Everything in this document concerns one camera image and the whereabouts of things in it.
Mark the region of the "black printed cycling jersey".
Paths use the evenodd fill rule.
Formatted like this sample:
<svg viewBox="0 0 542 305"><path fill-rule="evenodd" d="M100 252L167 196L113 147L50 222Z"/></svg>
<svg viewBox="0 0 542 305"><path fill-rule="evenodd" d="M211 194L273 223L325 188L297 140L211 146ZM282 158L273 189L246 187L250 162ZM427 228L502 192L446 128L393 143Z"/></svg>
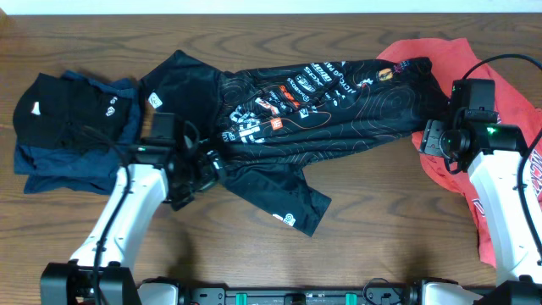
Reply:
<svg viewBox="0 0 542 305"><path fill-rule="evenodd" d="M425 57L228 72L176 51L140 88L157 111L198 129L221 157L228 191L307 236L330 205L308 185L307 165L423 130L449 103Z"/></svg>

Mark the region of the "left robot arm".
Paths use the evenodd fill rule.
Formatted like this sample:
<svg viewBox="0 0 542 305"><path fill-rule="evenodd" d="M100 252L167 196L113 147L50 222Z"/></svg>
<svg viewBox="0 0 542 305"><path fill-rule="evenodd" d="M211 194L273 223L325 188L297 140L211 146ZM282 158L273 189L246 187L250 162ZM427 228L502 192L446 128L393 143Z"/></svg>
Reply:
<svg viewBox="0 0 542 305"><path fill-rule="evenodd" d="M224 176L220 156L201 148L187 119L156 113L148 137L121 154L113 192L97 223L66 263L49 263L40 278L43 304L189 304L177 280L136 284L136 258L162 204L178 211Z"/></svg>

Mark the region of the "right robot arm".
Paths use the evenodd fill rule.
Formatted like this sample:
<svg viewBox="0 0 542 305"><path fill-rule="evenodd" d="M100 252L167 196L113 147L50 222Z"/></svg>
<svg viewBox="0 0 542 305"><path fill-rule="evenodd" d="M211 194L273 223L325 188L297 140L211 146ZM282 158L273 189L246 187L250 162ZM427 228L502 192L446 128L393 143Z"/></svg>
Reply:
<svg viewBox="0 0 542 305"><path fill-rule="evenodd" d="M498 123L495 83L460 79L447 121L430 120L420 151L465 172L484 209L495 252L495 289L475 293L455 282L424 280L419 304L539 304L541 209L528 181L533 151L516 125Z"/></svg>

